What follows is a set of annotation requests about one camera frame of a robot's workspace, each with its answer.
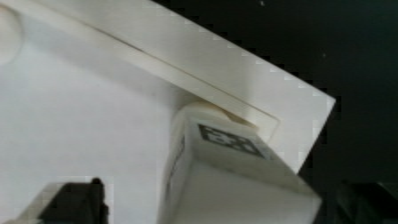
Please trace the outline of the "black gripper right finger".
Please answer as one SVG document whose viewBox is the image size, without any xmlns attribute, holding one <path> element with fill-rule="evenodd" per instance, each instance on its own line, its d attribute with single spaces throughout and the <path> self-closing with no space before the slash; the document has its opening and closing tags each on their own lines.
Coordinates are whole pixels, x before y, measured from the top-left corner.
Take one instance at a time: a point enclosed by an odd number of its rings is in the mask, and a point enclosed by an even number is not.
<svg viewBox="0 0 398 224">
<path fill-rule="evenodd" d="M 398 224 L 398 183 L 341 184 L 334 224 Z"/>
</svg>

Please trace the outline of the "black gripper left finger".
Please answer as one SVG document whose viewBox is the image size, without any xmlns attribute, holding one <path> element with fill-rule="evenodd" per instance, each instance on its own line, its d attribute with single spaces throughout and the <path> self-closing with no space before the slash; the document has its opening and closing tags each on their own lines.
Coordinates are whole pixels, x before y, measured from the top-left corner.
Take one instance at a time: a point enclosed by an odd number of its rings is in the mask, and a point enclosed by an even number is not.
<svg viewBox="0 0 398 224">
<path fill-rule="evenodd" d="M 66 183 L 39 214 L 43 224 L 109 224 L 105 184 L 100 178 L 87 183 Z"/>
</svg>

